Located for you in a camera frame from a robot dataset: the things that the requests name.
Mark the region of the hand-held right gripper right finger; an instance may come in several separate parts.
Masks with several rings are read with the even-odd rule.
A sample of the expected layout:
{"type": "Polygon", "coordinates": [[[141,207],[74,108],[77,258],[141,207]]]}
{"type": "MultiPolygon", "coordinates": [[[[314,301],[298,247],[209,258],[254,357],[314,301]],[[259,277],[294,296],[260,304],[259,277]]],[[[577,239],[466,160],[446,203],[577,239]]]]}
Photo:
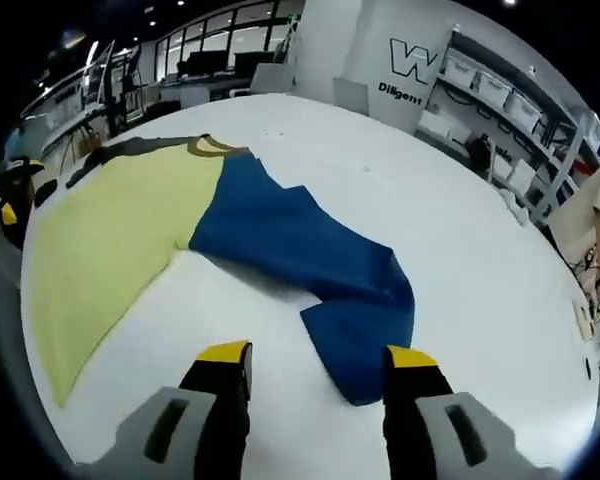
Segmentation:
{"type": "Polygon", "coordinates": [[[384,350],[383,435],[392,479],[558,479],[516,448],[514,431],[437,362],[415,349],[384,350]]]}

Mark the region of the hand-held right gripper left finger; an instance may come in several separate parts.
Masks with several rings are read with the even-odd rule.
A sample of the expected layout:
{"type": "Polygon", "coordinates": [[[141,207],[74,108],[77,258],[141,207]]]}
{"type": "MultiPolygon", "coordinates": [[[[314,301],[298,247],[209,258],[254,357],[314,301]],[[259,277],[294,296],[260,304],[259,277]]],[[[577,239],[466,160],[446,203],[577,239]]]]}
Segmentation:
{"type": "Polygon", "coordinates": [[[163,387],[119,425],[81,479],[239,479],[250,432],[252,347],[211,345],[180,385],[163,387]]]}

